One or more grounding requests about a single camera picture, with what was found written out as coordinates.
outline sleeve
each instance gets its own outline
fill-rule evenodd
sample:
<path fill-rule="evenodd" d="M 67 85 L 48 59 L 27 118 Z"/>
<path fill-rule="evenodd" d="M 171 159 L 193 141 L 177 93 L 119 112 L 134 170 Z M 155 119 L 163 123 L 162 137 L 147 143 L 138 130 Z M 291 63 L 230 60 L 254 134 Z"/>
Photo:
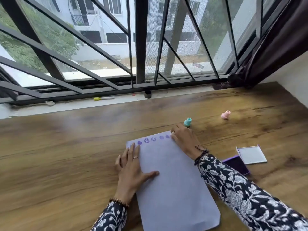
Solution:
<path fill-rule="evenodd" d="M 116 202 L 110 202 L 99 216 L 91 231 L 121 231 L 126 223 L 127 209 Z"/>
<path fill-rule="evenodd" d="M 308 230 L 300 213 L 211 154 L 198 163 L 201 177 L 250 230 Z"/>

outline green tree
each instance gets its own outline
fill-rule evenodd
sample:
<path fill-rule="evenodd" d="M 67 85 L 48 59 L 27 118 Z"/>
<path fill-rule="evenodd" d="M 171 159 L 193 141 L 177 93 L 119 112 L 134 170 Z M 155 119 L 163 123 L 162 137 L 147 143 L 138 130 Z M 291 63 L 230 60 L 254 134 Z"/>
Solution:
<path fill-rule="evenodd" d="M 228 0 L 231 20 L 234 19 L 243 0 Z M 227 22 L 223 13 L 221 0 L 208 0 L 201 23 L 200 31 L 211 57 L 214 57 L 227 33 Z"/>
<path fill-rule="evenodd" d="M 21 6 L 43 44 L 49 49 L 71 59 L 79 50 L 79 40 L 42 13 L 21 3 Z M 10 16 L 0 5 L 0 23 L 19 31 Z M 19 63 L 43 73 L 48 73 L 33 49 L 25 43 L 0 32 L 0 44 Z"/>

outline dark curtain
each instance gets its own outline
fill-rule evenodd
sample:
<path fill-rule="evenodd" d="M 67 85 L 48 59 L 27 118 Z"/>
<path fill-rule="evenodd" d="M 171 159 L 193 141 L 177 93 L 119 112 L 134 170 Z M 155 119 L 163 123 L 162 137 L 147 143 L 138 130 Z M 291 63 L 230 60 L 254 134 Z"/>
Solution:
<path fill-rule="evenodd" d="M 290 0 L 228 85 L 253 87 L 307 50 L 308 0 Z"/>

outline person's left hand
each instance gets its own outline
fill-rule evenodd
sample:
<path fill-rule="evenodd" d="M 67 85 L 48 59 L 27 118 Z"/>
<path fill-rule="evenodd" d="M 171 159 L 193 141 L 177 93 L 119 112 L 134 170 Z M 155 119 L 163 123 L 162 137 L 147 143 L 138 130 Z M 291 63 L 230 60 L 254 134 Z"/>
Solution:
<path fill-rule="evenodd" d="M 121 200 L 127 204 L 130 203 L 132 197 L 139 187 L 149 178 L 159 175 L 159 171 L 143 173 L 139 163 L 140 145 L 135 148 L 135 143 L 127 148 L 122 156 L 116 159 L 115 167 L 119 174 L 118 187 L 114 198 Z"/>

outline purple ink pad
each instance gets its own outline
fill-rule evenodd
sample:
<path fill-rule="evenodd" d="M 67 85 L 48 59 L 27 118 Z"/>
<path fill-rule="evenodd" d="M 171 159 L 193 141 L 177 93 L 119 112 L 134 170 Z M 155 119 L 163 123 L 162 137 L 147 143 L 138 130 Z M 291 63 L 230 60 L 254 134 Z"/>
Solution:
<path fill-rule="evenodd" d="M 239 155 L 225 159 L 222 162 L 224 162 L 226 165 L 230 166 L 231 168 L 235 169 L 236 171 L 238 171 L 243 175 L 250 173 Z"/>

